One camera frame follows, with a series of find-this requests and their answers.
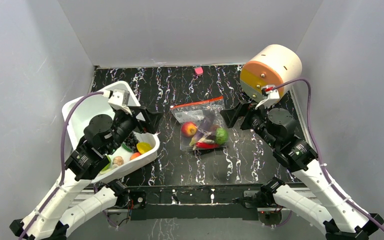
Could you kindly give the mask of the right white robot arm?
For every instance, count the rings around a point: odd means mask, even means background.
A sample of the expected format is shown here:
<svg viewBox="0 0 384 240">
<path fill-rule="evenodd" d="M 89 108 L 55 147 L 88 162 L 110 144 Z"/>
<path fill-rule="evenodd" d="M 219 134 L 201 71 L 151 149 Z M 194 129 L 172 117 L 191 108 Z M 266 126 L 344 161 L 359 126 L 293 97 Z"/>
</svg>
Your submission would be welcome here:
<svg viewBox="0 0 384 240">
<path fill-rule="evenodd" d="M 328 240 L 367 240 L 383 224 L 377 213 L 354 203 L 328 175 L 324 175 L 316 151 L 295 133 L 297 121 L 288 110 L 266 110 L 242 101 L 221 116 L 231 128 L 243 118 L 242 130 L 253 130 L 272 149 L 275 159 L 315 195 L 317 201 L 297 193 L 279 178 L 272 178 L 255 193 L 245 192 L 235 202 L 251 208 L 286 207 L 316 226 Z"/>
</svg>

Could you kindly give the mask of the clear zip bag orange zipper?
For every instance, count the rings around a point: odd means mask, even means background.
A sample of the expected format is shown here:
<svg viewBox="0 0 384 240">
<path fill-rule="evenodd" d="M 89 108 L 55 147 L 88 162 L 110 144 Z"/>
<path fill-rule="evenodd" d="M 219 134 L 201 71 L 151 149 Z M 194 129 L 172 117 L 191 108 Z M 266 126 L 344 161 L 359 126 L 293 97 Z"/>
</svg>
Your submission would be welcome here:
<svg viewBox="0 0 384 240">
<path fill-rule="evenodd" d="M 180 124 L 179 147 L 183 152 L 213 150 L 224 147 L 229 140 L 221 116 L 225 109 L 222 96 L 170 107 Z"/>
</svg>

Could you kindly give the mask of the red toy chili pepper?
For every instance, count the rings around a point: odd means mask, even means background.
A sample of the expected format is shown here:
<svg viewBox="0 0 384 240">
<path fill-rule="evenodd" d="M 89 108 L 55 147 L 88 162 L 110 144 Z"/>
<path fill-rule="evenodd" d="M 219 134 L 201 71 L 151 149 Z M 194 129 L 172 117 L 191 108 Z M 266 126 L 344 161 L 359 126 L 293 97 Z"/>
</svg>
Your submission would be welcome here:
<svg viewBox="0 0 384 240">
<path fill-rule="evenodd" d="M 220 145 L 216 143 L 197 142 L 195 144 L 195 147 L 200 150 L 209 150 L 209 149 L 216 149 L 220 147 Z"/>
</svg>

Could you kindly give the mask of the purple toy eggplant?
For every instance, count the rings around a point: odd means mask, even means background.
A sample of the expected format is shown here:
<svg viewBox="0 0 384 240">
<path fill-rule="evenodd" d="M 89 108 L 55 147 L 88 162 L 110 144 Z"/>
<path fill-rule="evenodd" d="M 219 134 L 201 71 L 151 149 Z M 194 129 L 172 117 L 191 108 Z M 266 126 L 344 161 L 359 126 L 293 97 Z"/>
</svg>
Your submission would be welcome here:
<svg viewBox="0 0 384 240">
<path fill-rule="evenodd" d="M 209 130 L 213 125 L 216 119 L 216 115 L 213 113 L 208 113 L 204 116 L 199 126 L 197 127 L 196 134 L 192 137 L 189 146 L 193 146 L 197 143 L 202 137 L 207 137 L 209 135 Z"/>
</svg>

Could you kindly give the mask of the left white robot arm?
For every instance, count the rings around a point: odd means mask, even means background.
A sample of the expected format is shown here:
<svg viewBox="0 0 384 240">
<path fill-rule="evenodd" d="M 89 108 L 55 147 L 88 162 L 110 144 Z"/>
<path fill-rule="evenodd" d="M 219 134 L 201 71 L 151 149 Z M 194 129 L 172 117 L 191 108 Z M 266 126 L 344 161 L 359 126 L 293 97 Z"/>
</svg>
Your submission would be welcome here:
<svg viewBox="0 0 384 240">
<path fill-rule="evenodd" d="M 64 162 L 56 185 L 39 205 L 23 219 L 9 225 L 20 240 L 48 238 L 75 197 L 109 164 L 115 153 L 132 132 L 155 134 L 162 112 L 150 112 L 144 106 L 130 107 L 130 113 L 115 110 L 114 116 L 98 114 L 83 130 L 75 150 Z"/>
</svg>

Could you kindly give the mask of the red yellow toy pomegranate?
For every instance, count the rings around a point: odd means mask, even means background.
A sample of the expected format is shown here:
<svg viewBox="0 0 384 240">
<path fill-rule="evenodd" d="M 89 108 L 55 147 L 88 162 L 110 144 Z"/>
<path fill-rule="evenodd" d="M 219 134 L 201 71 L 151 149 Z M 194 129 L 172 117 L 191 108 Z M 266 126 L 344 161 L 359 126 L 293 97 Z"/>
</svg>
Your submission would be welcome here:
<svg viewBox="0 0 384 240">
<path fill-rule="evenodd" d="M 192 121 L 185 122 L 182 124 L 180 132 L 185 138 L 192 138 L 198 131 L 198 127 Z"/>
</svg>

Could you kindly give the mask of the green toy custard apple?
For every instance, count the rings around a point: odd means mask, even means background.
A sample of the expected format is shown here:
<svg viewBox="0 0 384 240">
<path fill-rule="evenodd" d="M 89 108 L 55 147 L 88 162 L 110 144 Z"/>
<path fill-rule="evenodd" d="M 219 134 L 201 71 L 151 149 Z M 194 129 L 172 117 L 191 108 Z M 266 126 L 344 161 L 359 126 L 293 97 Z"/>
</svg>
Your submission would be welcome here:
<svg viewBox="0 0 384 240">
<path fill-rule="evenodd" d="M 229 133 L 225 128 L 219 127 L 215 131 L 215 143 L 224 145 L 229 139 Z"/>
</svg>

